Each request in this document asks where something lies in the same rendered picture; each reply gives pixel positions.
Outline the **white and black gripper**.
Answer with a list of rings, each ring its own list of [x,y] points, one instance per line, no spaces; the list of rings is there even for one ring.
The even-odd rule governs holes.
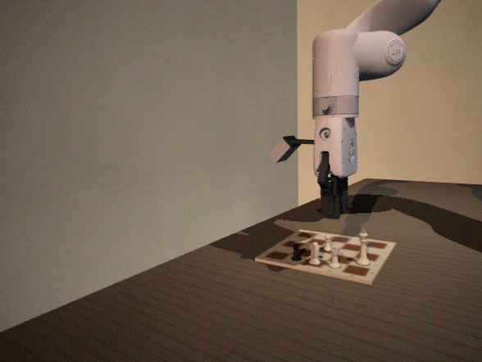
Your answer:
[[[312,117],[316,119],[314,174],[321,187],[321,217],[326,219],[348,213],[348,176],[357,172],[356,121],[348,117],[358,114]]]

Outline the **checkered chessboard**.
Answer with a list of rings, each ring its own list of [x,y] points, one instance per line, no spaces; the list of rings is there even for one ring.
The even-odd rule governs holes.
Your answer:
[[[330,251],[323,251],[325,235],[327,234],[330,235],[330,246],[339,249],[338,257],[341,267],[338,269],[329,267],[329,263],[331,262]],[[300,229],[257,256],[255,261],[372,285],[393,249],[396,247],[396,242],[368,239],[368,242],[366,242],[366,254],[371,264],[364,266],[356,264],[361,248],[359,239],[360,238]],[[313,242],[318,243],[318,259],[321,262],[319,265],[309,264],[309,260],[311,259],[311,249],[309,249],[309,246]],[[299,245],[298,254],[301,257],[300,261],[291,260],[294,253],[294,243]]]

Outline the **white pawn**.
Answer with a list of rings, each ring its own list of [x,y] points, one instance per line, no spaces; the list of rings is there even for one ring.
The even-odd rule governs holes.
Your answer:
[[[325,247],[323,248],[323,251],[330,251],[330,235],[325,235]]]

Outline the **white knight chess piece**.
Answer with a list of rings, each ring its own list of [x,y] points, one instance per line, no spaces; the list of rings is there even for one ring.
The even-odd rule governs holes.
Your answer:
[[[318,259],[319,257],[319,247],[318,243],[314,242],[309,246],[309,249],[311,249],[311,259],[309,260],[309,264],[311,265],[319,265],[321,262]]]

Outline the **white chess king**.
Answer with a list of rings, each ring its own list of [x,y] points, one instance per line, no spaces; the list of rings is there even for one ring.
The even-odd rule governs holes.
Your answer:
[[[356,260],[356,264],[367,266],[367,265],[370,265],[371,262],[368,260],[367,254],[366,254],[366,242],[368,242],[367,240],[368,234],[366,233],[365,229],[362,230],[362,233],[359,233],[359,236],[360,236],[359,241],[361,242],[361,248],[360,248],[360,255]]]

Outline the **white rook chess piece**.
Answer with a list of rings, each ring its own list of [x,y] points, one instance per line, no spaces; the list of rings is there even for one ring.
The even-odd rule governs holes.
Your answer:
[[[329,267],[333,269],[340,268],[341,264],[338,261],[339,249],[337,247],[335,248],[331,247],[330,252],[331,252],[332,258],[331,258],[331,262],[329,263]]]

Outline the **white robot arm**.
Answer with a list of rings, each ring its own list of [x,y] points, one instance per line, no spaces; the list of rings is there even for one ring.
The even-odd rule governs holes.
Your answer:
[[[312,45],[312,116],[358,114],[359,82],[398,71],[406,58],[399,37],[424,22],[441,0],[378,0],[345,29],[318,34]],[[314,140],[283,137],[270,151],[286,161]]]

